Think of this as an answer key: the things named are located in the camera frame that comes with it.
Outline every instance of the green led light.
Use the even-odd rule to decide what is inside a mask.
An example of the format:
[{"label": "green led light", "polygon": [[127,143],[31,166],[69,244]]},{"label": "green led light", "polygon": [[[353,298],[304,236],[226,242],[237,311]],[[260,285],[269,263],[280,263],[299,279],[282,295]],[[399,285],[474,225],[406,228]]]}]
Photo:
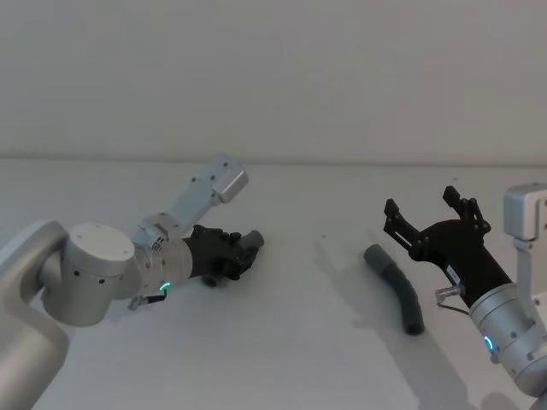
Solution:
[{"label": "green led light", "polygon": [[171,286],[171,282],[166,282],[165,284],[160,286],[160,291],[167,289],[169,286]]}]

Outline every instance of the white table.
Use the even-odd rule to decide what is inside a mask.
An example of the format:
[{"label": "white table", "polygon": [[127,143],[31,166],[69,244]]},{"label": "white table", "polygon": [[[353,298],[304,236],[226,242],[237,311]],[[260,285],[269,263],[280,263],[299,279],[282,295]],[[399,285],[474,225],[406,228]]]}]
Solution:
[{"label": "white table", "polygon": [[[199,167],[2,160],[0,245],[46,218],[131,234]],[[547,169],[248,170],[247,188],[203,223],[262,232],[252,271],[225,289],[192,280],[136,313],[117,302],[101,324],[69,330],[67,362],[36,410],[528,409],[532,399],[490,363],[469,318],[434,305],[447,280],[382,232],[383,208],[394,197],[422,229],[455,216],[441,199],[446,185],[476,196],[492,224],[486,245],[514,278],[502,195],[546,180]],[[393,294],[365,268],[362,252],[376,241],[414,284],[426,334],[402,333]]]}]

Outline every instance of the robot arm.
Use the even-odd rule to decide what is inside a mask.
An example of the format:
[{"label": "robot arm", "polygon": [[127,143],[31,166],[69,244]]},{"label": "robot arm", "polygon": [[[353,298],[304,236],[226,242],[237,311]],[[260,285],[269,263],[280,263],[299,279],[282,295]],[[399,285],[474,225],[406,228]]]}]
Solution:
[{"label": "robot arm", "polygon": [[183,237],[247,181],[237,162],[218,155],[168,212],[145,219],[132,240],[101,224],[67,233],[54,221],[34,224],[12,240],[0,253],[0,410],[32,408],[67,355],[61,328],[28,306],[42,289],[51,318],[90,326],[114,299],[133,297],[135,309],[165,299],[169,286],[188,278],[202,276],[214,285],[249,269],[263,245],[257,231],[242,237],[196,225]]},{"label": "robot arm", "polygon": [[385,231],[415,261],[440,267],[452,287],[438,296],[459,295],[469,307],[494,363],[501,363],[525,394],[547,403],[547,278],[543,244],[547,229],[547,185],[510,188],[504,197],[505,231],[518,251],[513,284],[484,246],[490,225],[474,199],[461,199],[449,186],[443,199],[459,220],[438,222],[419,232],[406,222],[393,200],[385,207]]}]

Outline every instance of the curved gray tube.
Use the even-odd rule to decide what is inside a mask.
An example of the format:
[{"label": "curved gray tube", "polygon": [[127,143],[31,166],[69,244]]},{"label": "curved gray tube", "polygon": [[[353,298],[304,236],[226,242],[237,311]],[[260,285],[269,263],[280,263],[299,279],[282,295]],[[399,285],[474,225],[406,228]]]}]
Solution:
[{"label": "curved gray tube", "polygon": [[401,304],[401,316],[405,333],[417,336],[425,330],[424,319],[421,316],[420,303],[416,291],[397,263],[375,244],[365,251],[365,261],[393,289]]}]

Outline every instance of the white wall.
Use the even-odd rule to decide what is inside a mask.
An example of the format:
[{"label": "white wall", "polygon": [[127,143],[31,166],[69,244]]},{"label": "white wall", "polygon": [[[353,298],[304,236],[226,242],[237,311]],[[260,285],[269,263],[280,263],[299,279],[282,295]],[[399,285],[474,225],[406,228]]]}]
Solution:
[{"label": "white wall", "polygon": [[0,155],[547,164],[545,0],[2,0]]}]

